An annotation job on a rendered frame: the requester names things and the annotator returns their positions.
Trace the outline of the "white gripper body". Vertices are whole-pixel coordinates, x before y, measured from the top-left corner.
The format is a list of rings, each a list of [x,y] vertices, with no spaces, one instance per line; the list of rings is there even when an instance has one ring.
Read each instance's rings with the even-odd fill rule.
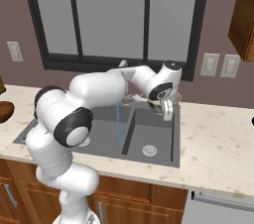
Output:
[[[165,121],[171,121],[174,114],[173,103],[170,99],[164,100],[162,102],[163,107],[163,119]]]

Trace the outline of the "dark grey double sink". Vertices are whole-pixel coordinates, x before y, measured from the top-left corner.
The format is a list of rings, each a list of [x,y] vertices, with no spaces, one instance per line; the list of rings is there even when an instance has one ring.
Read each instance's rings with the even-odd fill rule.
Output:
[[[116,106],[92,109],[89,141],[73,153],[88,154],[178,168],[180,166],[180,106],[166,122],[147,103],[119,105],[120,145],[117,144]]]

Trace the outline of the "brown wooden bowl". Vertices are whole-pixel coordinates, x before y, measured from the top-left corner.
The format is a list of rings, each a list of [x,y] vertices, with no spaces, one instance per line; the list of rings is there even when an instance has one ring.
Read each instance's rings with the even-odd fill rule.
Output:
[[[14,104],[9,101],[0,101],[0,123],[6,122],[14,113]]]

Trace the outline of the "silver tap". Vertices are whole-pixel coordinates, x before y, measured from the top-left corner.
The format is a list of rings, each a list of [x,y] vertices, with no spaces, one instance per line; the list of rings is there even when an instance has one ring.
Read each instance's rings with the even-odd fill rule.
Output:
[[[125,90],[122,98],[124,105],[129,105],[132,101],[141,102],[142,94],[132,92],[129,84],[132,83],[138,90],[142,90],[142,75],[140,74],[140,66],[129,66],[126,59],[122,59],[118,65],[119,72],[124,78]]]

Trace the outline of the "blue water stream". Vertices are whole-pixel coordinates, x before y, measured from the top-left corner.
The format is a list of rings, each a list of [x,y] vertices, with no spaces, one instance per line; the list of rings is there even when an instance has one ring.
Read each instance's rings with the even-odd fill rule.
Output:
[[[117,127],[117,144],[120,145],[120,120],[119,120],[119,105],[116,104],[116,127]]]

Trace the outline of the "brown wooden drawer front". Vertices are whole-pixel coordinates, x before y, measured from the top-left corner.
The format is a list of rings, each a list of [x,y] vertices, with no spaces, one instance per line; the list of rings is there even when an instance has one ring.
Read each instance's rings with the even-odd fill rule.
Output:
[[[99,178],[97,191],[175,210],[185,209],[188,194],[182,188],[103,175]]]

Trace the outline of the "brown wooden cupboard door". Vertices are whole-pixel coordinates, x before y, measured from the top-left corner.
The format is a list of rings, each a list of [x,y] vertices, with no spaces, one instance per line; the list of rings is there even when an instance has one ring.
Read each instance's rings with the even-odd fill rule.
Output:
[[[104,224],[182,224],[180,210],[94,194],[94,210],[98,217],[98,201],[103,204]]]
[[[0,224],[52,224],[61,213],[58,189],[36,179],[34,164],[0,159]],[[9,184],[15,208],[4,188]]]

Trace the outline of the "black framed window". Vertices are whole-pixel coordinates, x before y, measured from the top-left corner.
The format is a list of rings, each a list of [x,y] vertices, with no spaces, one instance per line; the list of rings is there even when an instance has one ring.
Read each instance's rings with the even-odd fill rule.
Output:
[[[126,60],[194,75],[206,0],[28,0],[44,68],[106,71]]]

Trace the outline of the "grey dishwasher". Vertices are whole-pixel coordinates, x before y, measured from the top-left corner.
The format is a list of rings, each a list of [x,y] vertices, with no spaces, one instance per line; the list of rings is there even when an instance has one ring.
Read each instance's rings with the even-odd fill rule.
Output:
[[[254,212],[192,200],[189,191],[182,224],[254,224]]]

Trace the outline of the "brown wooden object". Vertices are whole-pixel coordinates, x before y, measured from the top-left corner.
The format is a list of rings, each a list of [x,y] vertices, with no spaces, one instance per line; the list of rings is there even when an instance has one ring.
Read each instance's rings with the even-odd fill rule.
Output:
[[[4,85],[4,82],[2,80],[2,77],[0,75],[0,94],[4,93],[6,91],[6,87]]]

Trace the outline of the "white wall socket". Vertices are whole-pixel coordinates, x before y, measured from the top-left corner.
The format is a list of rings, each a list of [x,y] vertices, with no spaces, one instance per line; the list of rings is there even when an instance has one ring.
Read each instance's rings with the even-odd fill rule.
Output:
[[[18,42],[7,43],[12,61],[23,61],[22,53]]]
[[[203,55],[202,65],[200,74],[202,76],[215,76],[219,61],[219,54],[208,54]]]
[[[239,55],[226,55],[224,57],[220,76],[235,78],[240,64]]]

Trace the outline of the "brown wooden wall cupboard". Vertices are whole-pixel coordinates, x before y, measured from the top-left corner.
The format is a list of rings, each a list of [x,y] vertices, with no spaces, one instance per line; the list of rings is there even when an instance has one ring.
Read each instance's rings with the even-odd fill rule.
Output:
[[[228,38],[243,61],[254,61],[254,0],[236,0]]]

